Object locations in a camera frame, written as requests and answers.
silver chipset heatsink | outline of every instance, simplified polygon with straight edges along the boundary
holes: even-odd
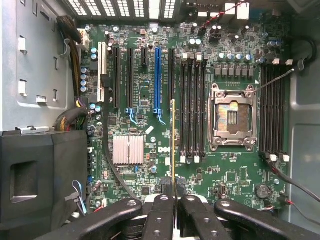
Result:
[[[138,165],[144,163],[143,136],[114,136],[113,163],[116,165]]]

blue pcie slot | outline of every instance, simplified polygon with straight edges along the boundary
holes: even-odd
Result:
[[[161,109],[161,57],[162,50],[160,47],[155,48],[155,66],[154,66],[154,108],[153,113],[157,115],[158,121],[162,125],[166,125],[162,121],[163,110]]]

heatsink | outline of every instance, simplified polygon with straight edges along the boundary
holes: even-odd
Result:
[[[143,163],[143,136],[125,135],[113,137],[113,164],[140,165]]]
[[[244,146],[251,152],[257,143],[257,96],[254,87],[222,90],[214,83],[208,98],[208,141],[219,146]]]

cpu socket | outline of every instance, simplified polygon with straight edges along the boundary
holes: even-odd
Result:
[[[246,90],[221,90],[214,83],[208,98],[207,129],[210,148],[244,146],[251,152],[257,143],[257,96]]]

motherboard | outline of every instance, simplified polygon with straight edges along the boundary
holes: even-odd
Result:
[[[175,177],[187,194],[208,201],[280,208],[286,185],[260,152],[287,150],[289,82],[258,88],[281,74],[279,63],[289,58],[288,22],[261,15],[241,26],[84,25],[89,44],[81,52],[81,92],[89,103],[91,208],[128,197],[105,159],[105,115],[113,164],[142,201]],[[109,112],[102,75],[113,82]],[[276,166],[287,172],[286,161]]]

